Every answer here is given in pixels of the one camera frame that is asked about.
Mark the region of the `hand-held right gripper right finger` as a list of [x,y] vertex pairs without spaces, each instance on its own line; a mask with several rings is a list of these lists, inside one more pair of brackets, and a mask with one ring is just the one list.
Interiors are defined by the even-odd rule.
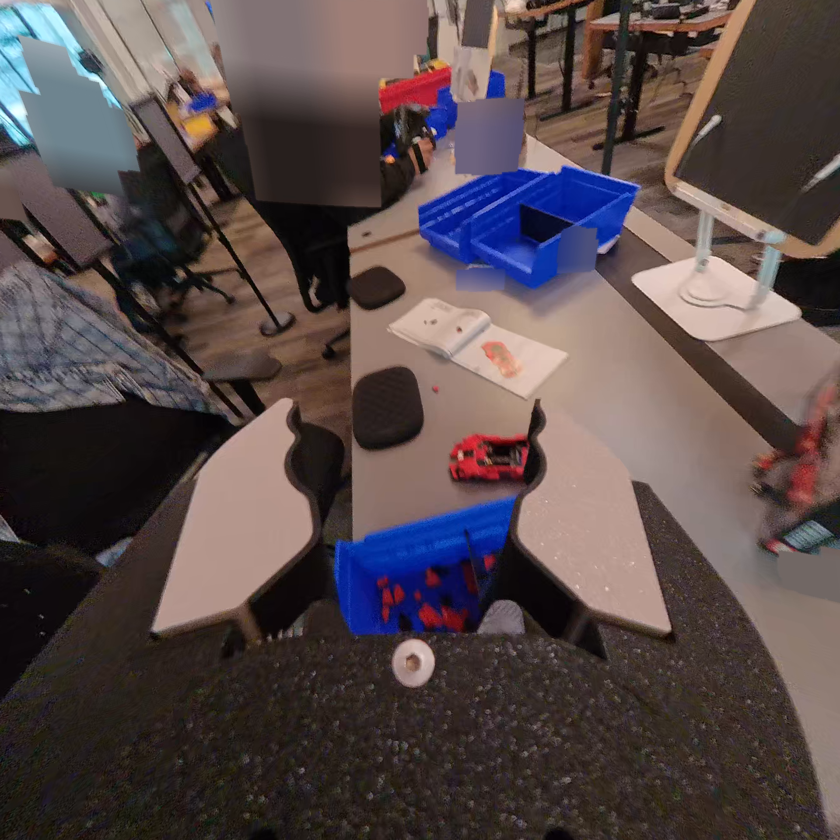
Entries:
[[536,400],[506,540],[506,599],[576,644],[601,625],[672,633],[633,481],[563,410]]

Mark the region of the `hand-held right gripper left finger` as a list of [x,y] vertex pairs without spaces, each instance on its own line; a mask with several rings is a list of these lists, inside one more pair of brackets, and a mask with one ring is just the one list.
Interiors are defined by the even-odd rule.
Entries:
[[222,623],[255,642],[253,600],[314,546],[317,509],[294,480],[298,405],[279,400],[198,470],[151,624],[170,637]]

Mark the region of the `red lego car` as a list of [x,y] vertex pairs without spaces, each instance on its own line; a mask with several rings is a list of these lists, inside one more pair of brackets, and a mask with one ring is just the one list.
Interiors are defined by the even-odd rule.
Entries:
[[529,447],[524,435],[467,436],[450,450],[449,475],[454,481],[523,481]]

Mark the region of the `blue bin with lego pieces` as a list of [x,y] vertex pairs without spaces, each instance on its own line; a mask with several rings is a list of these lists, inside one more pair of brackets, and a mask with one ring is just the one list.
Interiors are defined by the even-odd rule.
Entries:
[[[381,575],[453,564],[487,553],[494,553],[498,560],[508,537],[514,501],[514,497],[502,498],[374,532],[358,541],[338,541],[334,549],[334,577],[339,607],[351,633],[355,636],[434,634],[379,631],[375,618],[379,606],[376,579]],[[480,597],[481,613],[476,629],[457,634],[474,633],[478,629],[485,611],[481,601],[489,583]]]

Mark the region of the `pile of red lego pieces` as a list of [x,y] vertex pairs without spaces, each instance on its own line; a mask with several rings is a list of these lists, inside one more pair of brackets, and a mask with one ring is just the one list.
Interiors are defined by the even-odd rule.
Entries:
[[497,566],[494,553],[424,570],[376,579],[377,629],[384,633],[445,632],[476,629],[480,597]]

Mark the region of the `lego instruction booklet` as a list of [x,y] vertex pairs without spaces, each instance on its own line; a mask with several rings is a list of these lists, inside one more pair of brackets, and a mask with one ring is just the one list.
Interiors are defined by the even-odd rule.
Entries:
[[436,298],[421,300],[387,330],[522,399],[535,396],[569,357],[499,327],[484,311]]

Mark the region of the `person's black pants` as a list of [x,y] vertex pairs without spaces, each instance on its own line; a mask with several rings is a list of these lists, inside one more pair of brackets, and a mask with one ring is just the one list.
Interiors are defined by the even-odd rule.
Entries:
[[225,416],[134,397],[1,412],[2,517],[21,539],[99,553],[134,535],[196,458],[237,428]]

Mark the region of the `large black cushion pad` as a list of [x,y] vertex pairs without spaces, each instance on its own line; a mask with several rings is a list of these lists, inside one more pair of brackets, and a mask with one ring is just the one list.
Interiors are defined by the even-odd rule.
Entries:
[[412,441],[424,426],[424,406],[415,374],[398,365],[361,377],[352,392],[352,429],[365,450]]

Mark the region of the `person's plaid shirt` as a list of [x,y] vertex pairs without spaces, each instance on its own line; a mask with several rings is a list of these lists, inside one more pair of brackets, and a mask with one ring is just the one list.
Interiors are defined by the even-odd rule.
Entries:
[[1,408],[53,413],[129,396],[157,407],[230,414],[193,371],[114,307],[27,260],[1,275]]

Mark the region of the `white screen stand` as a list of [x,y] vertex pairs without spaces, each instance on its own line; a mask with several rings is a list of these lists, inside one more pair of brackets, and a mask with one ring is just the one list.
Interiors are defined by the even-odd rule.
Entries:
[[[733,223],[736,231],[763,247],[757,279],[711,253],[713,225]],[[707,204],[700,207],[693,259],[636,273],[632,282],[690,337],[714,343],[779,327],[802,318],[802,310],[774,291],[784,235]]]

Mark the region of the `black office chair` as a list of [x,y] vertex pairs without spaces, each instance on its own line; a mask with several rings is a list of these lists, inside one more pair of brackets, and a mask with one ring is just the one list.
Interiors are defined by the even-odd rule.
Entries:
[[186,239],[175,235],[146,208],[131,204],[124,196],[106,194],[115,245],[109,259],[112,273],[119,281],[111,282],[118,308],[139,331],[148,331],[137,305],[153,315],[165,311],[158,301],[167,291],[170,310],[180,318],[190,289],[211,291],[228,305],[236,299],[214,285],[216,272],[200,272],[192,268],[205,248],[203,230],[198,223],[187,223]]

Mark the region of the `empty blue storage bin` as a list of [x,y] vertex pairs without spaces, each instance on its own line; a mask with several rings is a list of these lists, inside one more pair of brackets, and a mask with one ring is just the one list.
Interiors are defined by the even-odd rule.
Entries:
[[520,197],[532,184],[550,183],[560,173],[518,169],[476,176],[417,209],[419,234],[447,256],[471,264],[475,261],[470,232],[473,218],[509,196]]

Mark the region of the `wood-framed black screen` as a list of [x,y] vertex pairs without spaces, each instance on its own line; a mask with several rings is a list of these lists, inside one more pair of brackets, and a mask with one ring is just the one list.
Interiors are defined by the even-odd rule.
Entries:
[[665,183],[780,231],[795,258],[838,250],[839,4],[741,2],[676,135]]

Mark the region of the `red storage bin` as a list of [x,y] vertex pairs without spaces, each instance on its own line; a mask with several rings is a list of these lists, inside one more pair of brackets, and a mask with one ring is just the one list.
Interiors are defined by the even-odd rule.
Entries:
[[449,65],[424,70],[411,78],[393,80],[380,86],[379,103],[381,113],[388,113],[403,104],[433,107],[438,91],[448,88],[452,68]]

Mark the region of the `wooden desk with black legs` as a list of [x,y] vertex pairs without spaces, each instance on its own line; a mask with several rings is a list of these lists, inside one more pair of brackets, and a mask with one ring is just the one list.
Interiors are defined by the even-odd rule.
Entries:
[[512,2],[500,5],[499,18],[506,30],[521,32],[526,43],[524,69],[526,72],[526,99],[536,101],[537,92],[537,53],[539,32],[547,28],[553,16],[564,18],[563,47],[560,56],[560,102],[542,110],[539,122],[547,122],[563,117],[567,113],[581,110],[592,103],[592,99],[582,103],[573,103],[575,47],[579,27],[578,15],[587,9],[592,1],[538,1]]
[[648,57],[657,51],[683,56],[689,49],[690,40],[702,33],[723,29],[737,4],[692,2],[692,10],[685,8],[675,17],[665,18],[652,9],[644,11],[643,7],[649,2],[619,2],[614,14],[586,21],[587,36],[610,35],[614,47],[605,133],[603,140],[593,146],[593,151],[601,152],[604,175],[612,171],[614,149],[618,144],[652,137],[663,130],[657,127],[637,131]]

